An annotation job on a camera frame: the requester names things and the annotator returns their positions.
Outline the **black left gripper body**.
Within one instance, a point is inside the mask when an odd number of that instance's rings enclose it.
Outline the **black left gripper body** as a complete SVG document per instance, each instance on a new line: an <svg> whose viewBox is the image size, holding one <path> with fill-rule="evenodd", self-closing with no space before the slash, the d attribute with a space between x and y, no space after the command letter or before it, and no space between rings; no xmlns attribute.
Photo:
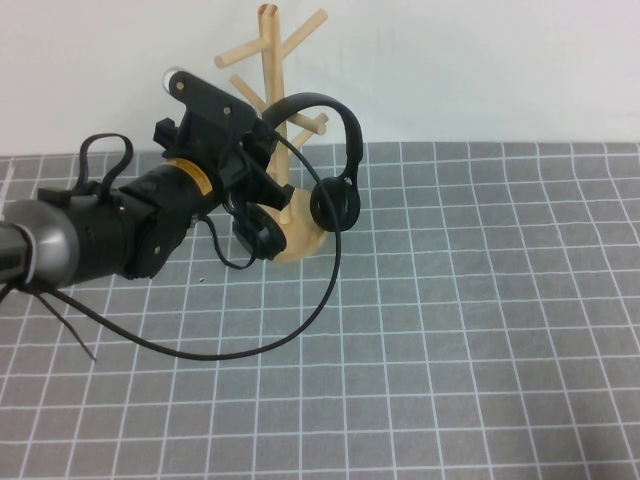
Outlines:
<svg viewBox="0 0 640 480"><path fill-rule="evenodd" d="M164 211L209 213L224 205L243 210L248 203L283 209L293 187L273 180L245 150L251 131L217 126L200 117L158 121L153 140L163 148L164 162L152 170L152 204Z"/></svg>

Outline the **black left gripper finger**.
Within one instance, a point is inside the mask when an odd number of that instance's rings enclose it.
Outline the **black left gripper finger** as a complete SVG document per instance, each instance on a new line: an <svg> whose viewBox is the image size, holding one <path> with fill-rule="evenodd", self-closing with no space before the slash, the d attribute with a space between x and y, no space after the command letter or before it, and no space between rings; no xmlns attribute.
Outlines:
<svg viewBox="0 0 640 480"><path fill-rule="evenodd" d="M274 134L260 134L258 136L258 160L265 171L269 169L278 143L279 140Z"/></svg>
<svg viewBox="0 0 640 480"><path fill-rule="evenodd" d="M243 148L245 150L269 150L270 128L264 125L256 125L243 136Z"/></svg>

